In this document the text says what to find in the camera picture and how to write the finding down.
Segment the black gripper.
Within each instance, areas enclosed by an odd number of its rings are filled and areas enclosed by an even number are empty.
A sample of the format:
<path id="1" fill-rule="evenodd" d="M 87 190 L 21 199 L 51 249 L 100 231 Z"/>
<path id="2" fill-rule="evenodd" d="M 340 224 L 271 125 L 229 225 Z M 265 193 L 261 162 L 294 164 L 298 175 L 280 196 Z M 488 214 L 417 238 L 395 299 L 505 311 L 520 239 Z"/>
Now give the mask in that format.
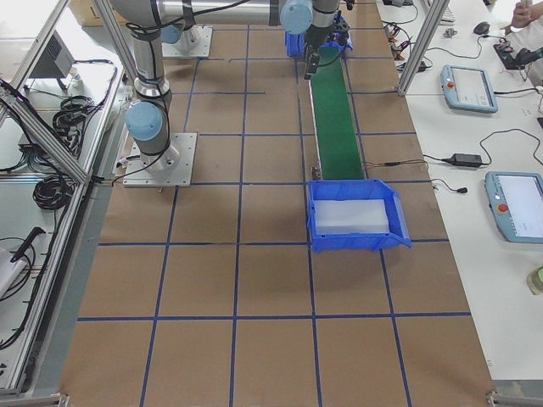
<path id="1" fill-rule="evenodd" d="M 305 51 L 318 51 L 318 49 L 328 42 L 330 35 L 334 31 L 334 24 L 326 27 L 311 25 L 305 33 Z"/>

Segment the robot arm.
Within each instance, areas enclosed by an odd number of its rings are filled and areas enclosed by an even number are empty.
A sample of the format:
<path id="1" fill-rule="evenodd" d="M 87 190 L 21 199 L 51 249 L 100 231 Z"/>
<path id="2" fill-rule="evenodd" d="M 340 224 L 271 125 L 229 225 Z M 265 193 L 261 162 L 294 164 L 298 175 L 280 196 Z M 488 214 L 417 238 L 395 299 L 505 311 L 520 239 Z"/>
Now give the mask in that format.
<path id="1" fill-rule="evenodd" d="M 339 11 L 338 1 L 113 1 L 135 38 L 181 41 L 196 25 L 281 26 L 287 33 L 310 33 L 310 48 L 325 41 Z"/>
<path id="2" fill-rule="evenodd" d="M 142 165 L 157 169 L 171 146 L 168 109 L 171 90 L 165 78 L 158 3 L 113 1 L 132 35 L 138 102 L 126 114 L 126 127 L 140 151 Z"/>

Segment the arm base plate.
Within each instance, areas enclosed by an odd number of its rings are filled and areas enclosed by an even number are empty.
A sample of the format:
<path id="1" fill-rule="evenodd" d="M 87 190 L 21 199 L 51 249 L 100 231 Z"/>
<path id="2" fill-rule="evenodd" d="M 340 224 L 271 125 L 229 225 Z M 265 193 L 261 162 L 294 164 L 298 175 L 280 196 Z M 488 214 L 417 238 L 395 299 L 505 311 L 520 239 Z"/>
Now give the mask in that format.
<path id="1" fill-rule="evenodd" d="M 138 158 L 127 163 L 121 181 L 125 187 L 189 187 L 197 144 L 196 133 L 172 133 L 169 148 L 156 160 L 140 153 L 136 142 L 132 143 L 132 155 Z"/>
<path id="2" fill-rule="evenodd" d="M 207 59 L 213 28 L 208 25 L 193 25 L 185 31 L 175 26 L 163 30 L 162 53 L 164 59 Z"/>

